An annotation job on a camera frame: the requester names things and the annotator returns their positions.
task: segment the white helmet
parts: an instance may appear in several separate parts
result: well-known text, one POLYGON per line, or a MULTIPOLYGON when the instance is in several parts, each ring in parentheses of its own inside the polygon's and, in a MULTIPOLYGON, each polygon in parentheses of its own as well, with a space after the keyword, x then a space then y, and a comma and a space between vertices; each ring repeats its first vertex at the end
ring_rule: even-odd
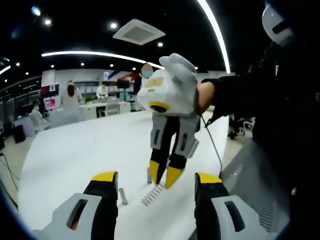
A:
POLYGON ((286 45, 294 37, 285 20, 269 4, 262 13, 262 26, 269 38, 280 46, 286 45))

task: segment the white robotic hand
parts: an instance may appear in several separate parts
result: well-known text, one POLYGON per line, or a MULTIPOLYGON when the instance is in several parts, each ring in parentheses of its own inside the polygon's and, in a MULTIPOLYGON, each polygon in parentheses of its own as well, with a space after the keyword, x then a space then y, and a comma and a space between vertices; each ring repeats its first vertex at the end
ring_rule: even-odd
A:
POLYGON ((198 103, 195 66, 176 53, 160 57, 159 62, 165 69, 154 72, 138 92, 137 101, 146 110, 188 117, 198 103))
POLYGON ((199 142, 195 133, 200 128, 196 69, 184 57, 173 53, 160 57, 165 69, 154 72, 137 94, 137 101, 153 111, 151 131, 152 154, 150 173, 157 185, 167 168, 165 188, 169 189, 184 172, 199 142), (175 143, 170 153, 170 144, 175 143))

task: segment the curved led light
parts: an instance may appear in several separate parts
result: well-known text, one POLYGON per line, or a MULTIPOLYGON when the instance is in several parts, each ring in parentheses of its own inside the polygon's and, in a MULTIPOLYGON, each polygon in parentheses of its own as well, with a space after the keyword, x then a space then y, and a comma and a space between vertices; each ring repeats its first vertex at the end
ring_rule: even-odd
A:
POLYGON ((225 65, 225 70, 227 74, 230 74, 230 64, 229 64, 229 59, 228 59, 228 54, 227 54, 227 49, 226 49, 226 45, 224 42, 224 38, 222 37, 219 25, 217 23, 217 20, 213 14, 213 12, 211 11, 208 3, 206 0, 197 0, 198 3, 200 4, 201 8, 203 9, 205 15, 207 16, 207 18, 209 19, 211 26, 214 30, 214 33, 216 35, 216 38, 218 39, 219 45, 220 45, 220 49, 222 52, 222 56, 223 56, 223 60, 224 60, 224 65, 225 65))
POLYGON ((158 68, 158 69, 165 69, 163 66, 160 66, 158 64, 154 64, 152 62, 147 62, 144 60, 140 60, 134 57, 129 57, 129 56, 123 56, 123 55, 118 55, 118 54, 113 54, 113 53, 108 53, 108 52, 98 52, 98 51, 56 51, 56 52, 48 52, 48 53, 43 53, 41 54, 42 57, 49 57, 49 56, 56 56, 56 55, 95 55, 95 56, 103 56, 103 57, 111 57, 111 58, 117 58, 117 59, 125 59, 141 64, 148 63, 151 66, 158 68))
POLYGON ((4 69, 2 69, 2 70, 0 71, 0 75, 3 74, 5 71, 8 71, 10 68, 11 68, 11 66, 7 66, 7 67, 5 67, 4 69))

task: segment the floor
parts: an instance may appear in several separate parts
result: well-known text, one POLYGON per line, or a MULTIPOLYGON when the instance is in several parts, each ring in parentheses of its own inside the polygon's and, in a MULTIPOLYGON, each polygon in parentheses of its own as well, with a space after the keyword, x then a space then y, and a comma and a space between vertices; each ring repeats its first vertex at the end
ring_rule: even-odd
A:
MULTIPOLYGON (((224 157, 222 160, 223 169, 232 161, 234 156, 241 149, 243 139, 244 137, 242 136, 236 138, 235 140, 231 140, 228 138, 224 157)), ((0 156, 0 179, 7 193, 10 195, 10 198, 17 205, 19 205, 17 189, 19 189, 20 173, 22 171, 25 158, 32 142, 33 138, 27 138, 25 141, 17 144, 15 143, 12 136, 5 139, 5 148, 2 150, 2 153, 7 159, 12 177, 8 168, 6 167, 7 163, 5 158, 3 156, 0 156)))

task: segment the wire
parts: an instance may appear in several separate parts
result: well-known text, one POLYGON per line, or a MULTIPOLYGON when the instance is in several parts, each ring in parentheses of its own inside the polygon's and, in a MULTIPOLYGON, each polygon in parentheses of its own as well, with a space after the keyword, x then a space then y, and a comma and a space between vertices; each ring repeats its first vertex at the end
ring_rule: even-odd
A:
POLYGON ((18 177, 11 171, 11 169, 10 169, 10 167, 9 167, 9 164, 8 164, 8 160, 7 160, 6 156, 5 156, 2 152, 0 152, 0 156, 3 156, 3 157, 4 157, 4 160, 5 160, 6 165, 5 165, 5 163, 4 163, 3 161, 0 160, 0 162, 8 168, 9 173, 10 173, 10 177, 11 177, 12 182, 13 182, 13 184, 14 184, 14 187, 15 187, 15 189, 18 191, 18 187, 17 187, 17 185, 16 185, 16 182, 15 182, 15 180, 14 180, 14 177, 15 177, 17 180, 20 180, 20 178, 18 178, 18 177))
POLYGON ((209 129, 208 129, 208 125, 206 124, 206 121, 205 121, 205 119, 204 119, 204 117, 203 117, 202 115, 201 115, 201 118, 202 118, 202 121, 203 121, 203 123, 204 123, 204 128, 208 131, 208 134, 209 134, 209 137, 210 137, 211 142, 212 142, 212 144, 213 144, 215 153, 216 153, 216 155, 217 155, 217 157, 218 157, 218 159, 219 159, 219 162, 220 162, 219 178, 221 178, 221 173, 222 173, 222 161, 221 161, 221 158, 220 158, 220 156, 219 156, 219 153, 218 153, 218 150, 217 150, 215 141, 214 141, 214 139, 213 139, 213 137, 212 137, 212 135, 211 135, 211 132, 210 132, 209 129))

